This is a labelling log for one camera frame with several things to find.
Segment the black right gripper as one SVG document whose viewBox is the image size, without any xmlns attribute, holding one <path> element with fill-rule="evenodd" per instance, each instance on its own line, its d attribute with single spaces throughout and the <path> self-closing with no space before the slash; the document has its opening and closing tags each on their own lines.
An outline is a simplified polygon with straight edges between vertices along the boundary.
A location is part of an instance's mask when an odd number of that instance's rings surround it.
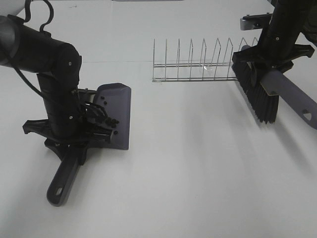
<svg viewBox="0 0 317 238">
<path fill-rule="evenodd" d="M 234 73 L 277 68 L 286 72 L 293 67 L 292 60 L 300 57 L 311 58 L 315 50 L 311 45 L 295 44 L 292 42 L 258 43 L 255 46 L 243 45 L 233 53 L 232 69 Z"/>
</svg>

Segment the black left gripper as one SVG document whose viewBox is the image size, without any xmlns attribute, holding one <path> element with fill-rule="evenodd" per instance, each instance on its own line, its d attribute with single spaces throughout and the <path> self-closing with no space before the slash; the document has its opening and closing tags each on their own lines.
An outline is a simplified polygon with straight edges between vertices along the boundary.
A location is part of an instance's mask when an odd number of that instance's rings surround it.
<svg viewBox="0 0 317 238">
<path fill-rule="evenodd" d="M 75 144 L 76 159 L 82 166 L 89 146 L 99 147 L 99 143 L 111 142 L 113 129 L 103 125 L 108 118 L 104 109 L 47 109 L 47 116 L 47 119 L 27 120 L 22 128 L 25 134 L 45 137 L 44 145 L 60 159 L 66 155 L 67 145 Z"/>
</svg>

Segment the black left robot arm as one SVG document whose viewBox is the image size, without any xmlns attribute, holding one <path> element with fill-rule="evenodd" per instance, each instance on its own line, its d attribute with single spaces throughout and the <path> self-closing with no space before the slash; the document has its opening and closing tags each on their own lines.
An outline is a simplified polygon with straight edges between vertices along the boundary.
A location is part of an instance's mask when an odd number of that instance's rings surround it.
<svg viewBox="0 0 317 238">
<path fill-rule="evenodd" d="M 39 88 L 35 92 L 44 100 L 47 118 L 26 121 L 26 134 L 43 136 L 61 158 L 67 147 L 77 149 L 80 165 L 96 141 L 110 140 L 112 130 L 101 126 L 108 119 L 105 109 L 89 101 L 89 92 L 78 87 L 82 58 L 72 44 L 26 26 L 22 18 L 2 16 L 0 63 L 20 76 L 26 71 L 37 76 Z"/>
</svg>

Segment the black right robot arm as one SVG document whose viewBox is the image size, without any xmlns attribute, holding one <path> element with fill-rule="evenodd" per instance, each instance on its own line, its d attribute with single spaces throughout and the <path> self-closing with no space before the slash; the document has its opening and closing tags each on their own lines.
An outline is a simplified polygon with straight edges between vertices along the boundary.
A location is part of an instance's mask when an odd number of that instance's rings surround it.
<svg viewBox="0 0 317 238">
<path fill-rule="evenodd" d="M 258 43 L 243 46 L 232 56 L 232 69 L 237 77 L 269 69 L 286 72 L 293 60 L 311 57 L 313 48 L 299 45 L 300 34 L 317 42 L 317 2 L 315 0 L 272 0 L 272 13 L 246 15 L 240 20 L 241 30 L 260 29 Z"/>
</svg>

